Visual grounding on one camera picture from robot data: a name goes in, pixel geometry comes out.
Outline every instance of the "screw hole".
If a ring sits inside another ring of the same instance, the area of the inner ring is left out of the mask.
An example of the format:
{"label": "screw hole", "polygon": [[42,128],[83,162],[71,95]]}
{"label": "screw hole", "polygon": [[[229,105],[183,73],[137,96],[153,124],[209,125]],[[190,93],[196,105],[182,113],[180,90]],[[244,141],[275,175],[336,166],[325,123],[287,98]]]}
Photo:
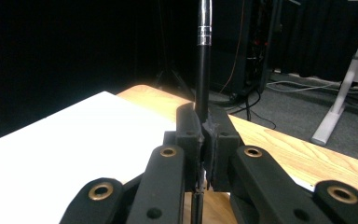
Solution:
{"label": "screw hole", "polygon": [[149,210],[147,210],[147,217],[149,218],[157,219],[160,218],[161,216],[162,216],[162,212],[158,208],[150,208]]}
{"label": "screw hole", "polygon": [[256,148],[246,148],[244,152],[249,157],[261,157],[263,155],[263,153]]}
{"label": "screw hole", "polygon": [[89,190],[89,198],[93,201],[100,201],[109,197],[113,193],[113,186],[109,182],[95,185]]}
{"label": "screw hole", "polygon": [[94,190],[95,195],[101,196],[107,192],[107,187],[100,187]]}
{"label": "screw hole", "polygon": [[296,218],[298,218],[302,221],[306,221],[306,222],[310,221],[310,216],[303,210],[295,209],[294,213],[295,213]]}
{"label": "screw hole", "polygon": [[176,155],[176,150],[173,148],[163,148],[159,151],[159,154],[163,157],[172,157]]}
{"label": "screw hole", "polygon": [[327,192],[330,194],[331,197],[342,203],[358,202],[358,199],[354,193],[339,186],[330,186],[327,188]]}

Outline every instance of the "white table leg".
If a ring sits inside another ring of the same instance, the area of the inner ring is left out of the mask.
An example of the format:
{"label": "white table leg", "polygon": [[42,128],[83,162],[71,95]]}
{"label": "white table leg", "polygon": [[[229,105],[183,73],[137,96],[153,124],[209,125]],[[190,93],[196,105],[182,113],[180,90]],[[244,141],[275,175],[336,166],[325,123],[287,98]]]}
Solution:
{"label": "white table leg", "polygon": [[351,65],[348,69],[347,74],[345,75],[344,81],[342,82],[341,88],[338,92],[338,96],[333,106],[327,112],[324,120],[319,125],[315,134],[312,136],[310,141],[319,146],[325,146],[332,131],[336,127],[336,124],[341,117],[342,112],[344,111],[344,102],[348,94],[348,91],[353,82],[354,76],[358,69],[358,49],[351,61]]}

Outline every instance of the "cable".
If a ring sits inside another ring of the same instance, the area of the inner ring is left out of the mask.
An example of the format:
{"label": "cable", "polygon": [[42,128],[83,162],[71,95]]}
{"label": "cable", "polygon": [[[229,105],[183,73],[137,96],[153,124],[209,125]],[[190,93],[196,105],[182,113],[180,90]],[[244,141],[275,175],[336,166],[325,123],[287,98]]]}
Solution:
{"label": "cable", "polygon": [[269,120],[269,119],[261,118],[261,116],[259,116],[258,114],[256,114],[253,110],[250,110],[250,111],[251,111],[252,113],[254,113],[258,118],[263,119],[263,120],[265,120],[265,121],[271,123],[271,124],[274,126],[273,128],[271,128],[272,130],[275,130],[275,129],[276,129],[277,125],[276,125],[274,122],[272,122],[272,121]]}
{"label": "cable", "polygon": [[240,107],[239,105],[237,105],[237,106],[235,106],[235,107],[233,107],[233,108],[230,108],[230,109],[234,109],[234,108],[236,108],[236,107],[239,107],[240,109],[239,109],[239,110],[236,110],[236,111],[234,111],[234,112],[229,113],[229,115],[234,115],[234,114],[240,113],[241,111],[243,111],[243,110],[245,110],[245,109],[248,109],[248,108],[251,108],[252,106],[256,105],[256,104],[260,101],[261,95],[260,95],[260,92],[259,92],[258,90],[255,90],[255,91],[257,92],[258,98],[257,98],[257,100],[256,100],[254,103],[252,103],[251,105],[246,106],[246,107]]}
{"label": "cable", "polygon": [[278,83],[291,83],[291,84],[297,84],[297,85],[305,86],[305,85],[295,83],[295,82],[280,81],[280,82],[275,82],[275,83],[273,83],[273,82],[272,83],[267,83],[267,88],[269,88],[271,90],[274,90],[274,91],[280,91],[280,92],[296,92],[296,91],[310,91],[310,90],[316,90],[316,89],[324,89],[324,88],[327,88],[327,87],[330,87],[330,86],[334,85],[334,84],[328,84],[328,85],[325,85],[325,86],[310,86],[310,87],[307,87],[307,88],[304,88],[304,89],[297,89],[297,90],[290,90],[290,91],[283,91],[283,90],[279,90],[279,89],[275,89],[275,88],[270,87],[271,84],[278,84]]}
{"label": "cable", "polygon": [[247,96],[246,96],[245,105],[246,105],[246,118],[248,119],[248,121],[251,121],[252,119],[251,108],[249,107],[249,97]]}
{"label": "cable", "polygon": [[244,8],[245,8],[245,0],[242,0],[242,13],[241,13],[240,36],[238,37],[237,51],[235,52],[234,64],[232,65],[231,74],[229,75],[228,81],[226,82],[226,84],[223,86],[222,90],[220,90],[219,93],[222,93],[222,91],[226,88],[227,84],[229,83],[229,81],[232,79],[232,76],[234,75],[235,64],[237,63],[237,58],[238,58],[238,52],[240,51],[240,44],[241,44],[241,37],[242,37],[242,26],[243,26],[243,11],[244,11]]}
{"label": "cable", "polygon": [[[272,84],[293,84],[293,85],[307,87],[307,88],[300,89],[300,90],[284,91],[284,90],[271,88],[269,85],[272,85]],[[339,91],[339,89],[328,88],[329,86],[333,86],[335,84],[336,83],[325,85],[325,86],[312,86],[312,85],[301,84],[301,83],[297,83],[297,82],[293,82],[293,81],[275,81],[275,82],[267,83],[267,88],[274,90],[274,91],[280,91],[280,92],[309,91],[309,90],[317,90],[317,89],[324,89],[324,90],[329,90],[329,91]],[[356,93],[358,93],[358,91],[349,91],[348,92],[348,94],[356,94]]]}

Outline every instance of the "metal stand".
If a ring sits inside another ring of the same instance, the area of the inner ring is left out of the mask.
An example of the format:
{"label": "metal stand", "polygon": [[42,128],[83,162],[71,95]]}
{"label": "metal stand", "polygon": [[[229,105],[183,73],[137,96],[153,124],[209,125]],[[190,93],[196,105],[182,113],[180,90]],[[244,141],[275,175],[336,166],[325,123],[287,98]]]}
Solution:
{"label": "metal stand", "polygon": [[156,0],[156,6],[158,8],[157,16],[156,16],[158,27],[156,30],[158,33],[157,34],[158,56],[159,56],[158,63],[160,66],[160,72],[158,72],[158,74],[156,75],[156,80],[153,86],[155,88],[158,88],[163,78],[163,75],[168,77],[173,77],[173,79],[179,85],[180,89],[184,92],[185,97],[189,100],[194,100],[193,92],[186,85],[185,81],[179,75],[179,72],[177,72],[174,69],[174,62],[169,51],[170,39],[167,36],[169,36],[170,27],[166,23],[166,20],[169,17],[166,16],[165,6],[161,0]]}
{"label": "metal stand", "polygon": [[316,130],[315,134],[312,136],[310,141],[319,146],[325,146],[330,134],[336,127],[336,124],[341,117],[342,112],[344,111],[344,101],[348,94],[348,91],[351,87],[353,82],[354,76],[356,75],[356,71],[358,69],[358,49],[353,56],[351,61],[350,68],[348,69],[347,75],[342,82],[341,89],[339,90],[338,96],[336,101],[334,102],[333,106],[327,112],[324,120],[319,125],[318,129]]}

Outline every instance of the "black cable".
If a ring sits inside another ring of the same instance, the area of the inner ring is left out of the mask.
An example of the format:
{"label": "black cable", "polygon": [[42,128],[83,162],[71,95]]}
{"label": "black cable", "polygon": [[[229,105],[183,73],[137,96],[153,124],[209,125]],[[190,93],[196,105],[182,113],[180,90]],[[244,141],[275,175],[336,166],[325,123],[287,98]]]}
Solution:
{"label": "black cable", "polygon": [[246,106],[246,107],[240,107],[239,105],[237,105],[236,107],[239,107],[240,109],[229,113],[229,115],[234,115],[234,114],[240,113],[241,111],[243,111],[245,109],[248,109],[248,108],[251,108],[252,106],[256,105],[260,101],[261,95],[260,95],[260,92],[258,90],[255,90],[255,92],[257,92],[258,99],[254,103],[252,103],[251,105]]}
{"label": "black cable", "polygon": [[272,122],[271,120],[269,120],[269,119],[264,119],[264,118],[261,118],[258,114],[256,114],[253,110],[251,110],[251,109],[249,109],[252,113],[254,113],[258,118],[260,118],[260,119],[263,119],[263,120],[265,120],[265,121],[267,121],[267,122],[269,122],[269,123],[271,123],[274,127],[272,128],[272,130],[275,130],[276,129],[276,127],[277,127],[277,125],[274,123],[274,122]]}
{"label": "black cable", "polygon": [[248,96],[246,96],[245,105],[246,105],[246,118],[248,119],[248,121],[251,121],[251,108],[249,107]]}

